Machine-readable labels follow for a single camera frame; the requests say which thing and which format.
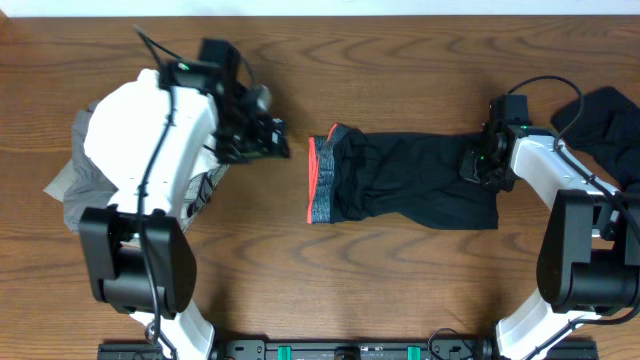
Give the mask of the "black leggings with red waistband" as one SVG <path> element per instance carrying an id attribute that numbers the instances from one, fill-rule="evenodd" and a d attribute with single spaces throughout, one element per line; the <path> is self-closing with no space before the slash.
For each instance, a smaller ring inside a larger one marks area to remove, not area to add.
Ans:
<path id="1" fill-rule="evenodd" d="M 398 213 L 438 230 L 492 230 L 496 194 L 459 174 L 476 133 L 369 133 L 335 124 L 309 138 L 309 224 Z"/>

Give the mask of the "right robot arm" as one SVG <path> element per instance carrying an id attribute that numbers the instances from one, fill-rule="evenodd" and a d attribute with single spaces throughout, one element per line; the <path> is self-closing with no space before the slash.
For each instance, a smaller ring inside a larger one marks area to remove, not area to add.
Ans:
<path id="1" fill-rule="evenodd" d="M 522 179 L 550 210 L 536 289 L 474 344 L 472 358 L 597 358 L 594 342 L 569 336 L 638 316 L 638 199 L 599 182 L 550 130 L 527 125 L 485 127 L 460 173 L 491 190 Z"/>

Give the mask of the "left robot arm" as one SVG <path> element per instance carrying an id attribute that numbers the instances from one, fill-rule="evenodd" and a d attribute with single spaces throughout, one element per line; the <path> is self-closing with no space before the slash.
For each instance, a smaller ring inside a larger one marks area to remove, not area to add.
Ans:
<path id="1" fill-rule="evenodd" d="M 244 85 L 235 63 L 171 61 L 100 101 L 84 151 L 114 185 L 103 205 L 87 207 L 78 231 L 94 298 L 142 324 L 145 341 L 109 346 L 101 358 L 209 359 L 215 329 L 193 294 L 195 255 L 188 214 L 207 195 L 189 196 L 199 179 L 215 187 L 220 169 L 289 154 L 282 120 L 261 84 Z"/>

